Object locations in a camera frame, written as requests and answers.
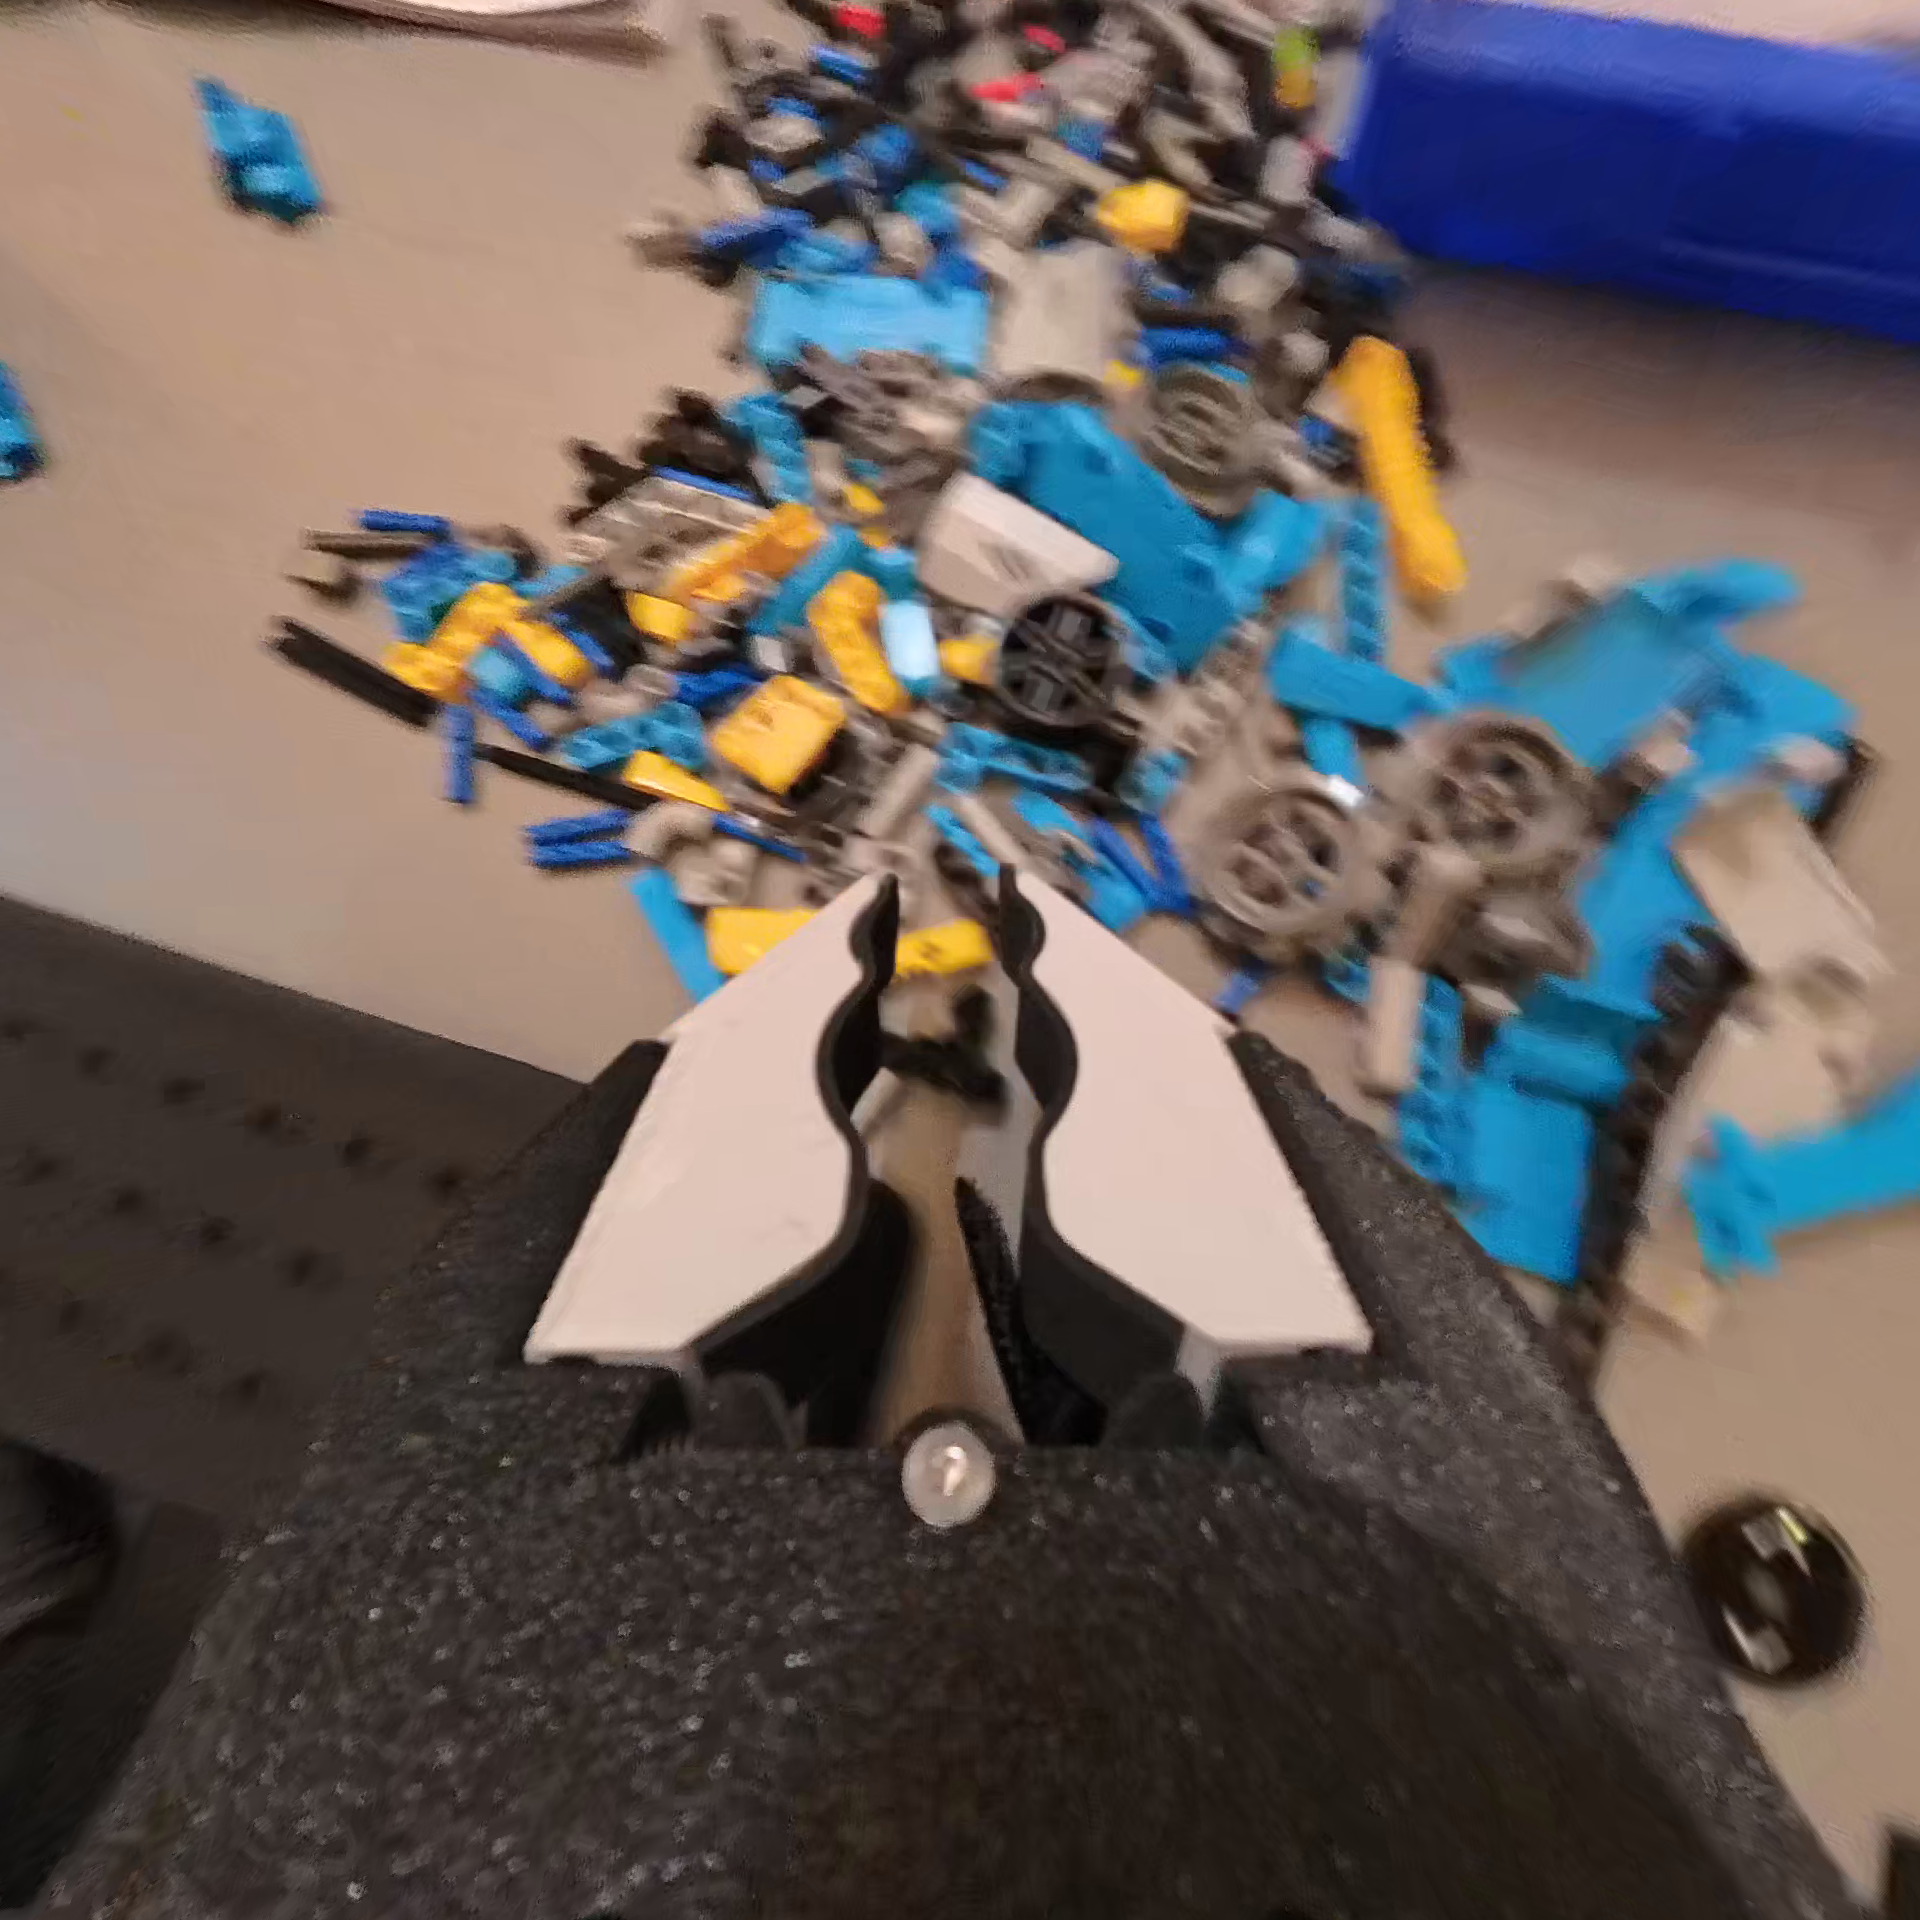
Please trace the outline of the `open instruction booklet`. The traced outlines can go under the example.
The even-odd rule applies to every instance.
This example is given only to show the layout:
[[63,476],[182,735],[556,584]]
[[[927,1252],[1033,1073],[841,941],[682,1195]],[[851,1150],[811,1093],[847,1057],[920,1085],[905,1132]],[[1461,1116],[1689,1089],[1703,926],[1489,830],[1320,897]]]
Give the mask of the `open instruction booklet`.
[[648,60],[676,45],[682,3],[315,3],[318,8],[442,36]]

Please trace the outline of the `black dotted rubber mat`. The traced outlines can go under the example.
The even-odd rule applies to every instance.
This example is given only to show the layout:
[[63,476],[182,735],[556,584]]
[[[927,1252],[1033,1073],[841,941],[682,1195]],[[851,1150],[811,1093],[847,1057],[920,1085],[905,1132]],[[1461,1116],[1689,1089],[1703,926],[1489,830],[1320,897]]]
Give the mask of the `black dotted rubber mat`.
[[274,1501],[378,1290],[578,1089],[4,899],[4,1434]]

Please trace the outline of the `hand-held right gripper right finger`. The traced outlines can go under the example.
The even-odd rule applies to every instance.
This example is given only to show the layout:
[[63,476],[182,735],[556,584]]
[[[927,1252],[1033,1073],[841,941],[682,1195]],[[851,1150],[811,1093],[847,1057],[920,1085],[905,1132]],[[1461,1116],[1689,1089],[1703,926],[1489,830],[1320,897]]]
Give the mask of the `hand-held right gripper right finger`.
[[1235,1053],[1237,1032],[1040,876],[999,871],[1037,1116],[1021,1308],[1062,1369],[1367,1355],[1374,1331]]

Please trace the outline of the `pile of building pieces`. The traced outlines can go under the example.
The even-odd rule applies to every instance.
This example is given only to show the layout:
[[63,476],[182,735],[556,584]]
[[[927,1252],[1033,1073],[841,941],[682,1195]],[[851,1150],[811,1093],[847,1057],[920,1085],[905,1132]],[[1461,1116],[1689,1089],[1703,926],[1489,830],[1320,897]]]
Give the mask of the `pile of building pieces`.
[[1797,579],[1751,559],[1572,566],[1508,623],[1389,662],[1389,604],[1461,554],[1418,355],[1287,251],[1160,282],[1107,181],[1051,243],[972,228],[901,124],[843,246],[799,205],[659,231],[758,269],[755,393],[675,395],[632,461],[575,453],[570,547],[368,511],[314,591],[378,563],[368,658],[269,652],[482,762],[599,801],[525,832],[543,870],[632,868],[701,998],[869,868],[970,899],[897,977],[973,977],[1001,868],[1129,938],[1199,926],[1235,1020],[1307,969],[1354,1006],[1358,1083],[1499,1264],[1692,1327],[1781,1242],[1915,1204],[1915,1073],[1858,1090],[1886,969],[1828,851],[1866,777],[1850,706],[1745,644]]

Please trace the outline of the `black round wheel piece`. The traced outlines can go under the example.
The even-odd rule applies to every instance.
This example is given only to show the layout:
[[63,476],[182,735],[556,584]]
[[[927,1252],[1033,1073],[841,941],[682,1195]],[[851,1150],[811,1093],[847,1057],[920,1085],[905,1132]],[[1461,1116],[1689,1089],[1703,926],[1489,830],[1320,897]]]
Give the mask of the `black round wheel piece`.
[[1809,1506],[1762,1492],[1721,1501],[1685,1530],[1675,1561],[1716,1659],[1742,1682],[1797,1690],[1854,1663],[1866,1585]]

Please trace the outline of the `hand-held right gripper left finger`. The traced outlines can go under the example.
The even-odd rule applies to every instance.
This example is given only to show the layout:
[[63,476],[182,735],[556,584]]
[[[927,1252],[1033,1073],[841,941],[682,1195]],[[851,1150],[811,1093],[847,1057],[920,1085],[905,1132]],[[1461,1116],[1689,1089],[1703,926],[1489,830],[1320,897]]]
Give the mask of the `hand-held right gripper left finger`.
[[522,1363],[713,1376],[851,1279],[899,885],[851,883],[666,1034]]

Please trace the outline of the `blue plastic bin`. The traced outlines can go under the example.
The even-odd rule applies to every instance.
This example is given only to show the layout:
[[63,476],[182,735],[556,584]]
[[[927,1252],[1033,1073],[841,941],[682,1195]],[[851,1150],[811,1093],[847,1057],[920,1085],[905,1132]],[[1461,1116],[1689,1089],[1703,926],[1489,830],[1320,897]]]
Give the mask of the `blue plastic bin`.
[[1915,52],[1387,4],[1334,180],[1453,266],[1918,339]]

